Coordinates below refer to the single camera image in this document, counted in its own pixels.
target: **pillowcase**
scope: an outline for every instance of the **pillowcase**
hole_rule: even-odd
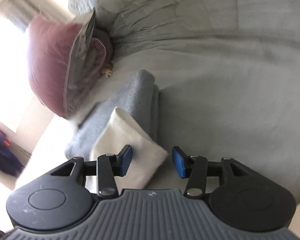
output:
[[[93,11],[64,24],[37,15],[28,28],[31,89],[47,108],[66,119],[89,93],[112,56],[112,46],[107,52],[103,42],[93,38],[94,26]],[[102,35],[104,42],[110,43],[108,35]]]

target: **folded white towel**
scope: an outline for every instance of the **folded white towel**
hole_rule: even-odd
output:
[[[103,132],[90,152],[90,161],[106,153],[118,154],[126,145],[132,146],[132,161],[124,177],[115,177],[118,191],[146,186],[168,153],[151,140],[138,123],[123,109],[116,107]],[[87,177],[86,188],[97,192],[97,178]]]

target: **window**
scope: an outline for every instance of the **window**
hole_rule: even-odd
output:
[[[26,34],[0,17],[0,122],[16,132],[34,95],[28,83]]]

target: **blanket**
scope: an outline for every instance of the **blanket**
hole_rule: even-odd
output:
[[[73,123],[146,69],[160,88],[165,150],[231,156],[300,202],[300,0],[69,0],[75,14],[93,7],[114,44],[114,74]],[[185,184],[168,158],[147,187]]]
[[[118,106],[126,110],[140,127],[156,140],[158,129],[159,89],[154,76],[146,70],[138,71],[129,82],[114,92],[107,100],[98,102],[78,126],[68,144],[66,157],[84,157],[89,160],[90,151],[106,127],[112,111]]]

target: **metal pivot bolt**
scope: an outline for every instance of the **metal pivot bolt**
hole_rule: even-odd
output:
[[[188,189],[186,193],[191,197],[198,197],[202,194],[202,190],[197,187],[192,187]]]
[[[106,188],[99,190],[99,193],[103,196],[111,196],[115,193],[115,189],[112,187],[106,187]]]
[[[115,161],[117,159],[117,155],[113,153],[107,153],[106,156],[109,158],[111,162]]]

